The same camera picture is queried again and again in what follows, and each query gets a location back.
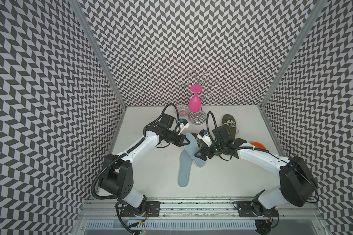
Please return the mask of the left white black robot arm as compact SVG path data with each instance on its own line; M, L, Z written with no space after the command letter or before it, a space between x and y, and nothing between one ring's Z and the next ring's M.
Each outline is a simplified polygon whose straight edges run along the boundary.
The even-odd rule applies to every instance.
M136 216L146 212L147 198L134 189L133 164L145 156L151 149L159 148L165 141L177 147L187 146L190 141L182 134L189 126L186 119L166 114L168 107L177 111L175 104L167 104L160 116L143 128L143 136L123 152L104 158L101 171L91 185L91 194L98 200L115 199Z

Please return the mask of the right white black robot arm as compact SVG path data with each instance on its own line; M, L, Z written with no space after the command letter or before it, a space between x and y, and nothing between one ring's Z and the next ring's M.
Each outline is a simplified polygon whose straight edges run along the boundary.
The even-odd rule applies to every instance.
M318 198L312 198L318 193L317 181L302 158L278 156L260 145L236 137L238 128L232 115L224 115L221 126L216 122L213 124L213 130L206 128L197 134L193 157L206 161L214 156L227 155L251 162L279 179L277 186L262 190L250 202L249 207L254 216L273 214L279 205L289 203L302 207L305 203L319 201Z

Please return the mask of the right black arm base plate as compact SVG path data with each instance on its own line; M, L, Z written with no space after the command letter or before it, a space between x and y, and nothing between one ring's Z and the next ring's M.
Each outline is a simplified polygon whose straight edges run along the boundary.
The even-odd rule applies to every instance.
M237 201L236 206L240 217L272 218L278 215L275 208L266 209L258 202Z

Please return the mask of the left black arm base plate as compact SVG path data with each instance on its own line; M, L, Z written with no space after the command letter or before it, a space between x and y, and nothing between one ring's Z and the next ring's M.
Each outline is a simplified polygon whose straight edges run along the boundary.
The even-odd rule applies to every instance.
M121 206L119 212L121 217L158 217L160 202L143 201L137 208L131 205L124 205Z

